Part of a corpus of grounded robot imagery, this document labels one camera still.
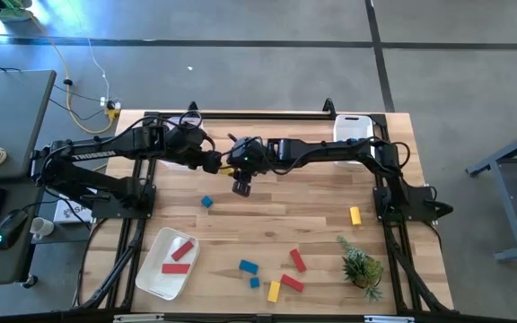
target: white mug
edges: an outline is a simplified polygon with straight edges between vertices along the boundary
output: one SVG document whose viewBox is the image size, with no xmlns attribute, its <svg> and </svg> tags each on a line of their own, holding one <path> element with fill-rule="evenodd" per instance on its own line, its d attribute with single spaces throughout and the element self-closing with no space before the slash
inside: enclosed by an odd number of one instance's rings
<svg viewBox="0 0 517 323">
<path fill-rule="evenodd" d="M 51 234 L 54 227 L 55 226 L 51 221 L 36 217 L 31 222 L 29 232 L 33 233 L 33 239 L 40 240 L 41 238 Z"/>
</svg>

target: green plant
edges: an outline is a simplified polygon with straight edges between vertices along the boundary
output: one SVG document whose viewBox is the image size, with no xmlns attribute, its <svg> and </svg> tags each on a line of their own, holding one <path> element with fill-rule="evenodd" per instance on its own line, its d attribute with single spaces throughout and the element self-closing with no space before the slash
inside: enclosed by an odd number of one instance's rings
<svg viewBox="0 0 517 323">
<path fill-rule="evenodd" d="M 353 247 L 344 237 L 338 236 L 337 240 L 346 251 L 346 257 L 342 257 L 345 261 L 346 280 L 364 289 L 364 297 L 369 300 L 377 301 L 382 298 L 382 292 L 378 289 L 383 271 L 381 262 Z"/>
</svg>

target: white cable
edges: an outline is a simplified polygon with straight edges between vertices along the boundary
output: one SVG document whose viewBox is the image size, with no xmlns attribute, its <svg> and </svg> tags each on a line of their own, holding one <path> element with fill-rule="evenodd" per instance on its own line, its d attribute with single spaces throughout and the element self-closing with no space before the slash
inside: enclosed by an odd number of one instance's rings
<svg viewBox="0 0 517 323">
<path fill-rule="evenodd" d="M 68 3 L 69 3 L 69 6 L 71 7 L 71 11 L 73 12 L 73 14 L 75 15 L 75 17 L 77 17 L 77 20 L 79 21 L 79 27 L 81 28 L 81 33 L 84 33 L 85 35 L 88 35 L 89 32 L 83 27 L 83 23 L 81 22 L 81 18 L 79 18 L 79 15 L 77 14 L 77 12 L 75 11 L 75 9 L 73 8 L 73 5 L 71 4 L 71 0 L 66 0 Z M 101 67 L 99 65 L 99 63 L 97 63 L 97 59 L 95 58 L 95 54 L 93 53 L 93 47 L 91 46 L 91 40 L 89 39 L 89 36 L 85 36 L 87 38 L 87 42 L 89 43 L 89 51 L 91 52 L 91 57 L 93 58 L 93 63 L 95 63 L 95 65 L 97 67 L 99 67 L 99 69 L 103 72 L 103 80 L 105 80 L 105 84 L 107 84 L 107 96 L 105 96 L 105 102 L 107 102 L 109 100 L 109 81 L 107 80 L 107 74 L 105 73 L 105 70 L 103 69 L 103 67 Z"/>
</svg>

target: yellow block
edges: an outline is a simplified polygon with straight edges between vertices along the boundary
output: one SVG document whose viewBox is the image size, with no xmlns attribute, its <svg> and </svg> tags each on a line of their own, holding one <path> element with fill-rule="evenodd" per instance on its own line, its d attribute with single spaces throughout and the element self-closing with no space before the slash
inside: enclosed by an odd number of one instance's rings
<svg viewBox="0 0 517 323">
<path fill-rule="evenodd" d="M 221 173 L 223 175 L 231 176 L 234 173 L 234 168 L 233 167 L 229 167 L 229 168 L 226 168 L 226 169 L 223 169 L 223 170 L 219 170 L 219 173 Z"/>
<path fill-rule="evenodd" d="M 352 220 L 352 225 L 360 225 L 363 222 L 360 220 L 360 211 L 358 207 L 353 206 L 350 208 L 350 220 Z"/>
<path fill-rule="evenodd" d="M 276 302 L 278 300 L 278 291 L 280 290 L 280 283 L 276 281 L 270 282 L 270 290 L 268 290 L 268 301 Z"/>
</svg>

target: black mouse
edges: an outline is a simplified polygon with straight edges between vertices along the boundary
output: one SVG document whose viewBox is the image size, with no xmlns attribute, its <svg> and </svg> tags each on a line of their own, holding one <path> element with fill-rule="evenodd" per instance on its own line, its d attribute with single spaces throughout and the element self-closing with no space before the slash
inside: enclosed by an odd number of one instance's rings
<svg viewBox="0 0 517 323">
<path fill-rule="evenodd" d="M 25 211 L 16 209 L 0 222 L 0 250 L 7 250 L 15 244 L 28 217 Z"/>
</svg>

